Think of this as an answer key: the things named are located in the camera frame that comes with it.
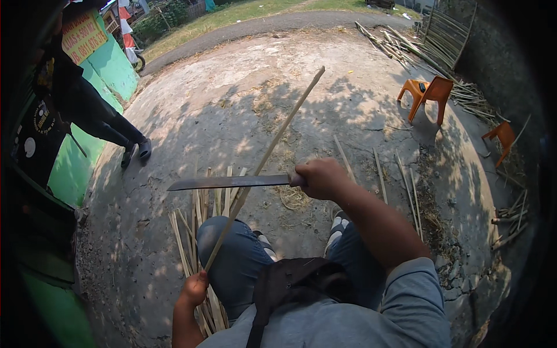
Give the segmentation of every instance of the black t-shirt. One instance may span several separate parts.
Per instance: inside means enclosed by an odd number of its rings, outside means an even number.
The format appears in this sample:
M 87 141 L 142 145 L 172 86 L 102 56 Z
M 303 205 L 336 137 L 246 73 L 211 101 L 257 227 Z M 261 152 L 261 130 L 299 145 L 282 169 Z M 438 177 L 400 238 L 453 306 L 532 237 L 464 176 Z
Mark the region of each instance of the black t-shirt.
M 68 89 L 81 77 L 83 68 L 74 64 L 62 50 L 62 32 L 52 36 L 45 48 L 45 54 L 35 69 L 33 91 L 39 98 L 50 94 L 54 106 L 59 108 L 65 102 Z

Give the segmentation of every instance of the person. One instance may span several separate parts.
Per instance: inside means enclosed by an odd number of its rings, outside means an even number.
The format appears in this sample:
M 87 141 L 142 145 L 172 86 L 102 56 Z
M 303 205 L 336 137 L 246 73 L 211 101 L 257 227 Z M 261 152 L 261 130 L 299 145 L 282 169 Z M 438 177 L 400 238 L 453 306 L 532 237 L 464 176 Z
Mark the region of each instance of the person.
M 439 279 L 427 246 L 394 208 L 353 183 L 335 159 L 297 165 L 304 192 L 331 200 L 342 211 L 331 229 L 326 257 L 345 269 L 356 303 L 322 298 L 278 308 L 263 332 L 261 347 L 426 346 L 449 347 L 449 323 Z M 205 266 L 226 224 L 212 217 L 198 230 Z M 172 346 L 244 347 L 254 322 L 253 291 L 260 270 L 272 264 L 268 241 L 238 220 L 225 236 L 209 272 L 188 277 L 175 303 Z M 194 309 L 212 285 L 230 329 L 203 339 Z
M 61 13 L 50 41 L 37 50 L 34 63 L 37 67 L 33 92 L 45 101 L 60 130 L 71 134 L 73 122 L 89 135 L 124 147 L 122 168 L 130 164 L 136 144 L 139 145 L 139 158 L 143 161 L 149 159 L 151 140 L 101 97 L 81 75 L 83 68 L 62 50 Z

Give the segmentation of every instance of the motorcycle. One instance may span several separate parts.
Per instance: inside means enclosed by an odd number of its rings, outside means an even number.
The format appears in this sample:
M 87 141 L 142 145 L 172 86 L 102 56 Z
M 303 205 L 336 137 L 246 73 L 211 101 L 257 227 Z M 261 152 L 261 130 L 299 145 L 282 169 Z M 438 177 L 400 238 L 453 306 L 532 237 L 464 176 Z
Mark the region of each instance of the motorcycle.
M 140 54 L 143 52 L 141 48 L 134 47 L 135 55 L 138 57 L 138 61 L 136 63 L 132 63 L 131 66 L 134 68 L 135 72 L 140 72 L 145 68 L 145 58 Z

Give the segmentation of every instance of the red and white flag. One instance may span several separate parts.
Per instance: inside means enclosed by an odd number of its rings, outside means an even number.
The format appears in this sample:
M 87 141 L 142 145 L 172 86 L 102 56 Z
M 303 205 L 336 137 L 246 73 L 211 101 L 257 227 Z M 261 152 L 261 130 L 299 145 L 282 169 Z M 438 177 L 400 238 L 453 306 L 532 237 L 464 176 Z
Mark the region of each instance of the red and white flag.
M 122 30 L 122 38 L 124 39 L 124 47 L 126 56 L 131 63 L 137 63 L 138 57 L 135 55 L 134 47 L 135 42 L 131 37 L 131 32 L 133 31 L 128 24 L 127 19 L 130 18 L 130 14 L 126 9 L 126 6 L 130 6 L 130 0 L 118 0 L 118 15 L 120 17 L 120 29 Z

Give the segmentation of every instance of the machete handle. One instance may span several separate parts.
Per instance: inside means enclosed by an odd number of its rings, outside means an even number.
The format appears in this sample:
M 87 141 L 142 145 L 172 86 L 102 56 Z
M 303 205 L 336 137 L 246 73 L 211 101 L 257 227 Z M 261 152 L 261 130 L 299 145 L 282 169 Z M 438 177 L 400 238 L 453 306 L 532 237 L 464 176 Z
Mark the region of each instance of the machete handle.
M 303 176 L 296 173 L 295 171 L 293 171 L 291 173 L 288 173 L 288 178 L 290 180 L 290 187 L 296 187 L 296 186 L 305 187 L 305 186 L 307 186 L 306 179 L 304 179 Z

